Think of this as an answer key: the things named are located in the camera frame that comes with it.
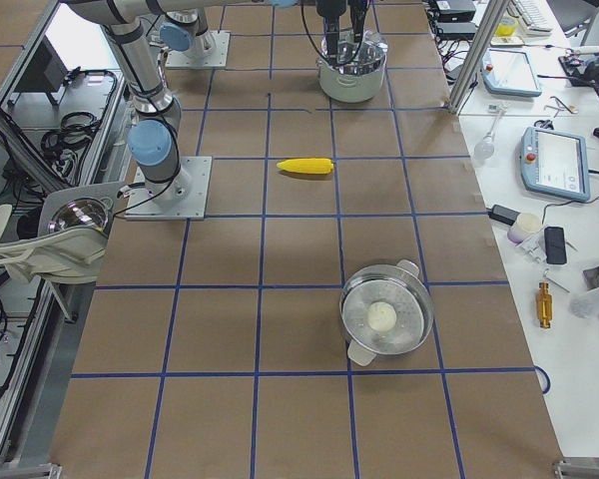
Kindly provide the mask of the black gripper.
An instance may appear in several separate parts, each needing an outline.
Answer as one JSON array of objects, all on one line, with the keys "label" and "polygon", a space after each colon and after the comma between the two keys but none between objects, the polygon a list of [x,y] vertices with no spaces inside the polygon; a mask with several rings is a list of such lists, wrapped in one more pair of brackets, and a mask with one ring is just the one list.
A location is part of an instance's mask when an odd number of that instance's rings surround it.
[{"label": "black gripper", "polygon": [[324,19],[325,57],[329,63],[336,63],[338,58],[338,19],[346,12],[349,13],[354,49],[347,60],[353,60],[362,45],[368,2],[366,0],[316,0],[315,6],[317,14]]}]

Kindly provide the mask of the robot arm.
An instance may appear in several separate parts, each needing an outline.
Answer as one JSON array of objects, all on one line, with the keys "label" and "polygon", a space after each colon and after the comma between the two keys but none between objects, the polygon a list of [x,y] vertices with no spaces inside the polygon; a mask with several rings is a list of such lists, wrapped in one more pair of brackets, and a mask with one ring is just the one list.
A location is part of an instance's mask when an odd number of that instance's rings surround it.
[{"label": "robot arm", "polygon": [[159,36],[170,50],[196,60],[210,56],[216,48],[203,8],[167,12]]},{"label": "robot arm", "polygon": [[175,199],[188,184],[182,173],[178,145],[181,107],[167,86],[162,68],[152,56],[140,17],[164,17],[178,33],[196,34],[197,19],[184,22],[178,16],[200,13],[206,7],[227,6],[227,1],[67,1],[74,13],[99,25],[114,58],[130,86],[139,124],[128,138],[129,148],[144,175],[146,201]]}]

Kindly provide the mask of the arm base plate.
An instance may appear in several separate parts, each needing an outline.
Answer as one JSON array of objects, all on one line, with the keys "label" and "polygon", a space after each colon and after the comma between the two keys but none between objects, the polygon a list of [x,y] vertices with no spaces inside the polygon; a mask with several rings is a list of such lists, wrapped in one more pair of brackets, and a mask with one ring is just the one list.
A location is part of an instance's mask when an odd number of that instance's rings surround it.
[{"label": "arm base plate", "polygon": [[186,34],[183,40],[168,40],[168,69],[224,69],[227,66],[231,32],[208,30],[202,35]]},{"label": "arm base plate", "polygon": [[205,217],[212,171],[211,157],[180,157],[180,172],[165,185],[148,182],[132,189],[123,217],[129,221],[202,220]]}]

